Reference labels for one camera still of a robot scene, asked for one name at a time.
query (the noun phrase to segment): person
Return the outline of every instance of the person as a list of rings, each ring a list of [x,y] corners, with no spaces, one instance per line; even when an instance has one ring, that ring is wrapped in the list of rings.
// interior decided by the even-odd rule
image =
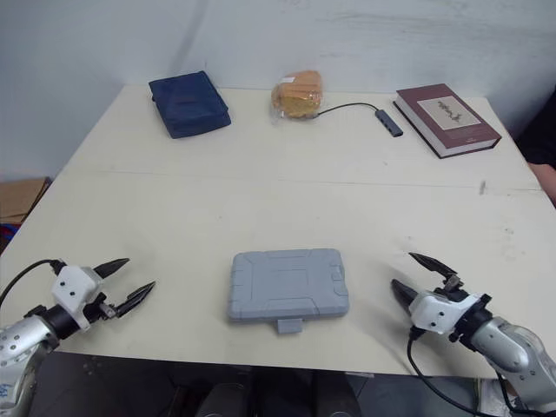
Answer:
[[[540,186],[556,205],[556,90],[516,144]]]

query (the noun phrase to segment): bread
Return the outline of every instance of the bread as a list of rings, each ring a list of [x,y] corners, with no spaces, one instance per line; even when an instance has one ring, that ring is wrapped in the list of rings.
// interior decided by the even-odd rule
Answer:
[[[322,81],[318,71],[288,74],[272,90],[272,104],[288,117],[313,116],[321,106]]]

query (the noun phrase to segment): dark red book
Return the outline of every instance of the dark red book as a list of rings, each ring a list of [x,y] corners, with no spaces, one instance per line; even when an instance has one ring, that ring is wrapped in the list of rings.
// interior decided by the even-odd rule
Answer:
[[[501,138],[445,84],[397,93],[394,104],[439,158],[494,148]]]

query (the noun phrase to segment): black cable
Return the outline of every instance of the black cable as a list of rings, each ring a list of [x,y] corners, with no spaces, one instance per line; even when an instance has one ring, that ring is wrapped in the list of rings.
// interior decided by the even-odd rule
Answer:
[[[341,104],[340,106],[333,107],[332,109],[326,109],[326,110],[320,111],[319,113],[316,114],[316,117],[318,117],[320,115],[324,115],[325,113],[328,113],[329,111],[336,110],[336,109],[341,109],[342,107],[347,107],[347,106],[368,106],[368,107],[373,108],[376,111],[379,111],[378,107],[374,106],[371,103],[347,103],[347,104]]]
[[[411,363],[411,366],[413,367],[414,371],[417,373],[417,376],[419,376],[421,381],[425,382],[425,385],[427,385],[427,387],[429,387],[431,391],[433,391],[435,394],[441,397],[441,399],[444,400],[445,402],[452,404],[454,407],[459,408],[460,410],[465,411],[466,413],[470,413],[472,415],[476,415],[479,417],[497,417],[493,414],[482,413],[481,411],[476,411],[470,407],[466,407],[463,404],[460,404],[459,402],[452,400],[450,397],[442,393],[437,387],[435,387],[429,380],[427,380],[427,377],[420,371],[417,365],[415,365],[414,358],[411,355],[411,348],[413,344],[414,344],[414,338],[410,337],[409,340],[407,341],[407,358],[409,359],[409,363]]]
[[[538,415],[538,416],[544,415],[544,413],[541,413],[540,411],[522,410],[522,409],[514,407],[512,405],[512,403],[510,402],[510,399],[507,396],[506,385],[504,384],[504,380],[502,379],[502,375],[500,374],[500,372],[497,371],[496,376],[498,377],[498,382],[500,383],[500,389],[502,390],[502,395],[504,396],[504,402],[506,403],[506,407],[508,407],[512,413],[527,414],[527,415]]]
[[[37,261],[35,263],[32,263],[31,265],[29,265],[26,269],[24,269],[23,271],[21,271],[19,274],[16,275],[16,277],[10,281],[10,283],[6,286],[6,288],[3,289],[2,294],[0,295],[0,308],[2,308],[2,303],[5,300],[6,296],[8,295],[8,293],[10,292],[10,290],[13,288],[14,285],[17,284],[17,282],[19,280],[21,280],[23,278],[23,276],[25,274],[27,274],[29,271],[31,271],[32,269],[35,269],[36,267],[43,265],[44,263],[52,263],[52,262],[56,262],[56,260],[53,259],[43,259],[41,261]]]

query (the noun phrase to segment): white wall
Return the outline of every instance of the white wall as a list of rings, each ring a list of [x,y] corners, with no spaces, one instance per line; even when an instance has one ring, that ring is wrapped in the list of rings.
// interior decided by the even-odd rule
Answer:
[[[518,132],[556,84],[553,0],[3,0],[0,173],[55,175],[124,83],[206,70],[269,89],[445,82]]]

